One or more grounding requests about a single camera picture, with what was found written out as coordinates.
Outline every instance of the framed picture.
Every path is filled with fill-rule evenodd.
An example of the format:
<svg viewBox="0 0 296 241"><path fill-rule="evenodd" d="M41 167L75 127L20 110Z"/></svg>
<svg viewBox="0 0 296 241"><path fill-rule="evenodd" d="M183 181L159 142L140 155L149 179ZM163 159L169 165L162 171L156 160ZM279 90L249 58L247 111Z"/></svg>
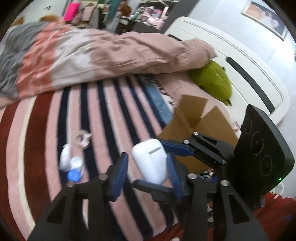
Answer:
<svg viewBox="0 0 296 241"><path fill-rule="evenodd" d="M249 1L242 11L242 15L251 18L284 40L287 33L286 26L279 16L263 1Z"/></svg>

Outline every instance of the duvet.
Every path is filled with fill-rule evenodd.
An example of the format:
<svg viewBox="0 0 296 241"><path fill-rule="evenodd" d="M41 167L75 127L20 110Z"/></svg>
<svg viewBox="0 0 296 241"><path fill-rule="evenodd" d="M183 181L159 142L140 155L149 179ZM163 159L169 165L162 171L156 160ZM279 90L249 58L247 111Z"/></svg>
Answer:
<svg viewBox="0 0 296 241"><path fill-rule="evenodd" d="M0 44L0 107L79 83L202 68L213 57L199 39L27 23L10 28Z"/></svg>

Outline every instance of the cardboard box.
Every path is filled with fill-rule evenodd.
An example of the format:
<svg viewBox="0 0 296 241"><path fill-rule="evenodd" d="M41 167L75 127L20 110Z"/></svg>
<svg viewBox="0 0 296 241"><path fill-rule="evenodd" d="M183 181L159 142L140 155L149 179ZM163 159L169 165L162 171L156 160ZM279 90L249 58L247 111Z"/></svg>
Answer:
<svg viewBox="0 0 296 241"><path fill-rule="evenodd" d="M236 146L238 138L217 107L214 107L201 118L206 103L207 99L183 95L179 106L175 108L172 121L164 128L158 138L182 142L196 131ZM177 159L193 173L201 173L210 169L192 156L177 156Z"/></svg>

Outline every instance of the pillow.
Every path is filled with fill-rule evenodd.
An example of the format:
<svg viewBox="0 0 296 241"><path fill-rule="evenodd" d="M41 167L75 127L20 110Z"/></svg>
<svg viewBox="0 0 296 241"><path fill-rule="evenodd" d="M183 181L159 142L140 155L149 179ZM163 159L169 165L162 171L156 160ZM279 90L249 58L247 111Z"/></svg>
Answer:
<svg viewBox="0 0 296 241"><path fill-rule="evenodd" d="M232 94L231 82L224 69L215 61L210 60L209 64L201 69L188 71L190 79L225 105L231 105L229 98Z"/></svg>
<svg viewBox="0 0 296 241"><path fill-rule="evenodd" d="M71 2L64 15L64 21L66 22L71 21L75 17L76 13L78 12L79 6L80 6L80 3Z"/></svg>

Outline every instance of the packing tape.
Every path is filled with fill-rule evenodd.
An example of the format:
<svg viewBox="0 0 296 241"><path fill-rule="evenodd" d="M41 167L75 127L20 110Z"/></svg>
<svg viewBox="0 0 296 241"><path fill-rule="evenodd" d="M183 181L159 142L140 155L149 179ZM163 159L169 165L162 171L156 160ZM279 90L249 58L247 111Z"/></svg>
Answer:
<svg viewBox="0 0 296 241"><path fill-rule="evenodd" d="M91 137L92 137L92 134L89 133L88 131L80 130L75 135L75 144L85 150L86 148L89 147L91 143Z"/></svg>

